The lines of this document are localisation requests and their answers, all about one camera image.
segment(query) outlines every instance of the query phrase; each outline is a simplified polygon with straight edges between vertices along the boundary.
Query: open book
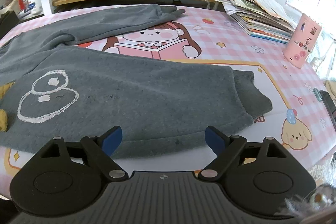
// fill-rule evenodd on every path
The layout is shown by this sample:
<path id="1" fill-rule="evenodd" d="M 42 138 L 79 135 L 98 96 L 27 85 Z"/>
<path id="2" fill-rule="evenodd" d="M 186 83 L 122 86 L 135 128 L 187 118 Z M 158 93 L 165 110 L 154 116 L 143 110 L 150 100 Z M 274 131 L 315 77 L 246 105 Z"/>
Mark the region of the open book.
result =
<path id="1" fill-rule="evenodd" d="M 186 38 L 171 43 L 162 43 L 160 47 L 146 47 L 143 43 L 130 45 L 124 43 L 115 43 L 114 47 L 119 49 L 120 54 L 141 56 L 154 59 L 184 59 L 183 47 L 189 45 Z"/>
<path id="2" fill-rule="evenodd" d="M 293 28 L 296 28 L 296 23 L 286 14 L 285 9 L 275 0 L 254 0 L 261 8 L 269 15 L 276 18 L 281 18 L 288 22 Z"/>

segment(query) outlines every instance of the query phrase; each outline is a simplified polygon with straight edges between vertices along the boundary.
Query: white drawing on sweatshirt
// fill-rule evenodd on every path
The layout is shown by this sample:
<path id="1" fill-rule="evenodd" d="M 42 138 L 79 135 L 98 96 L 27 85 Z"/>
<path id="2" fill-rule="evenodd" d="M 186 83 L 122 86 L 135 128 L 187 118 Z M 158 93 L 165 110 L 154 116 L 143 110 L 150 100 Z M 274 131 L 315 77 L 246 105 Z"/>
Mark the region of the white drawing on sweatshirt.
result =
<path id="1" fill-rule="evenodd" d="M 63 85 L 58 86 L 59 84 L 59 80 L 58 77 L 54 77 L 54 78 L 50 78 L 48 81 L 48 85 L 53 85 L 53 86 L 58 86 L 53 90 L 49 90 L 49 91 L 36 91 L 35 90 L 35 85 L 37 84 L 37 82 L 39 80 L 41 80 L 42 78 L 48 76 L 48 75 L 53 75 L 53 74 L 61 74 L 64 76 L 65 78 L 65 83 Z M 21 100 L 19 102 L 19 106 L 17 109 L 17 117 L 23 121 L 23 122 L 30 122 L 30 123 L 42 123 L 45 122 L 47 120 L 52 119 L 53 117 L 61 114 L 62 112 L 66 111 L 68 109 L 69 106 L 71 106 L 73 103 L 75 103 L 78 98 L 79 98 L 79 93 L 76 90 L 67 88 L 67 85 L 69 83 L 69 78 L 68 75 L 66 74 L 66 72 L 64 70 L 51 70 L 49 72 L 47 72 L 45 75 L 41 76 L 40 78 L 38 78 L 31 86 L 31 90 L 28 91 L 25 95 L 23 95 L 21 97 Z M 62 107 L 59 110 L 56 110 L 52 113 L 48 113 L 45 115 L 42 115 L 40 117 L 27 117 L 21 114 L 21 107 L 22 107 L 22 103 L 23 101 L 26 99 L 26 97 L 30 94 L 34 94 L 34 95 L 39 95 L 38 97 L 38 102 L 42 103 L 42 102 L 47 102 L 50 101 L 50 94 L 58 92 L 60 90 L 69 90 L 72 91 L 75 94 L 75 98 L 72 100 L 72 102 L 68 103 L 67 105 L 65 105 L 64 107 Z"/>

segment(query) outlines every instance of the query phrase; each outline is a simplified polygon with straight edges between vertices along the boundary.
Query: cartoon girl's hair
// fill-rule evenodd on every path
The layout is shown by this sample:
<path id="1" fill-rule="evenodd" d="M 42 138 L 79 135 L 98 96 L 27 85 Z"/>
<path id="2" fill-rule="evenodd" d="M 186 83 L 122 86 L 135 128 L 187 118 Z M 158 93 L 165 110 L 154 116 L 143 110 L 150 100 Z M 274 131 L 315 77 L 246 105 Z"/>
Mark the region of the cartoon girl's hair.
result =
<path id="1" fill-rule="evenodd" d="M 167 30 L 167 29 L 171 29 L 171 30 L 176 30 L 176 29 L 181 29 L 183 30 L 184 34 L 183 35 L 180 35 L 179 38 L 180 39 L 187 39 L 188 40 L 188 43 L 190 46 L 194 47 L 198 54 L 200 55 L 202 50 L 201 48 L 199 47 L 199 45 L 191 38 L 188 30 L 186 29 L 186 27 L 184 27 L 181 23 L 178 23 L 178 22 L 166 22 L 166 23 L 162 23 L 162 24 L 159 24 L 159 25 L 156 25 L 154 27 L 150 27 L 148 28 L 149 30 Z M 103 52 L 105 50 L 107 50 L 108 48 L 111 48 L 111 47 L 114 47 L 114 44 L 115 43 L 118 43 L 118 39 L 116 37 L 109 37 L 107 39 L 107 42 L 106 42 L 106 45 L 104 46 L 103 48 Z"/>

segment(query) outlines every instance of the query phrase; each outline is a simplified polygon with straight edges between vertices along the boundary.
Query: silver screw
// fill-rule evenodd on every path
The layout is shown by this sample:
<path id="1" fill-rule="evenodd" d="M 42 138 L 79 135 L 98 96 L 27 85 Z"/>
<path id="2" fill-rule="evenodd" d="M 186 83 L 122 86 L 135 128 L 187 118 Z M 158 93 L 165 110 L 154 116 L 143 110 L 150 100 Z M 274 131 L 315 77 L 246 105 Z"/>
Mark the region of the silver screw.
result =
<path id="1" fill-rule="evenodd" d="M 109 172 L 109 176 L 114 179 L 122 178 L 124 175 L 125 175 L 125 172 L 122 170 L 112 170 Z"/>
<path id="2" fill-rule="evenodd" d="M 214 178 L 218 175 L 218 173 L 215 170 L 206 169 L 201 172 L 201 175 L 205 178 Z"/>

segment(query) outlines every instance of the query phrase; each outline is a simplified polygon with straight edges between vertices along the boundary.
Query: row of books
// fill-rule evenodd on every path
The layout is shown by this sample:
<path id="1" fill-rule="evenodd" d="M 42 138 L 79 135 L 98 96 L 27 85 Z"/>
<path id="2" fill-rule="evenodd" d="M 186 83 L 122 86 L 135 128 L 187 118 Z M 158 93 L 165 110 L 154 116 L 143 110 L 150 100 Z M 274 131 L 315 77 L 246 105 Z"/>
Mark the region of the row of books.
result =
<path id="1" fill-rule="evenodd" d="M 252 37 L 287 44 L 296 23 L 275 0 L 217 0 L 243 30 Z"/>

